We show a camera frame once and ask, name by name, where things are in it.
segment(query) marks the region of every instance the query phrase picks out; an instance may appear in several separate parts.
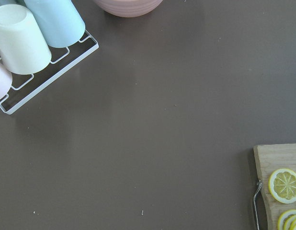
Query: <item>bowl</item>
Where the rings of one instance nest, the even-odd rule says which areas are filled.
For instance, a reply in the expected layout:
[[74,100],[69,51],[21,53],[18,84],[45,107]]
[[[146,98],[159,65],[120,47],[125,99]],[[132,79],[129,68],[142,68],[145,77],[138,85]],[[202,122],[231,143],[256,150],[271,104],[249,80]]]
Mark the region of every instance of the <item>bowl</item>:
[[94,0],[110,14],[119,17],[138,17],[154,10],[162,0]]

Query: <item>cutting board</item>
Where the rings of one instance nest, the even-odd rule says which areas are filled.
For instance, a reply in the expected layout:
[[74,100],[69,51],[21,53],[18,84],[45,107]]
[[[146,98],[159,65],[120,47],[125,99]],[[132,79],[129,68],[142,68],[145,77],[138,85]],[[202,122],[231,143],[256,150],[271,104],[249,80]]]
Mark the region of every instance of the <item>cutting board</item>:
[[258,179],[262,181],[261,194],[264,200],[268,230],[277,230],[278,218],[284,211],[296,209],[296,202],[282,204],[269,192],[268,180],[273,171],[289,168],[296,172],[296,144],[258,145],[254,148]]

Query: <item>table surface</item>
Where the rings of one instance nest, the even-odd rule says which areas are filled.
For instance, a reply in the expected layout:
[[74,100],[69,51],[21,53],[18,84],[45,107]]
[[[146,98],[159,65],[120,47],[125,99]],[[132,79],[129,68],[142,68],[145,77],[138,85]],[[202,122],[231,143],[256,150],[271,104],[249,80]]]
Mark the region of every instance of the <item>table surface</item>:
[[100,48],[0,110],[0,230],[255,229],[253,146],[296,143],[296,0],[74,4]]

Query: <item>white metal rack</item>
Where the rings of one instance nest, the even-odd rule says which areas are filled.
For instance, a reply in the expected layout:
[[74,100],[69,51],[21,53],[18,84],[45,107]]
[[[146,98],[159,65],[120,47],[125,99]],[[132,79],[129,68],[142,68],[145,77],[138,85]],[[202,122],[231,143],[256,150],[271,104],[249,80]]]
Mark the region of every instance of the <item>white metal rack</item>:
[[52,56],[58,57],[51,61],[45,69],[31,75],[13,74],[13,84],[14,80],[17,79],[20,81],[18,82],[19,85],[17,87],[12,86],[9,92],[0,99],[0,109],[9,115],[14,113],[98,47],[98,42],[88,31],[85,31],[83,37],[77,43],[66,47],[63,53],[63,49],[51,48]]

